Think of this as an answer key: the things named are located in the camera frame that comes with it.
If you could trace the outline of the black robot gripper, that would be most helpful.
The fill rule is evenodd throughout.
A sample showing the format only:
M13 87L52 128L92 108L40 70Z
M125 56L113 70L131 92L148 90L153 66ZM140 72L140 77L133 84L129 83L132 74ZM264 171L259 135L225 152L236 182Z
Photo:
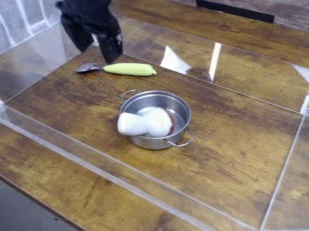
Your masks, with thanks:
M92 45L96 34L100 52L106 64L122 54L117 19L109 12L112 0L58 0L60 22L68 38L80 52Z

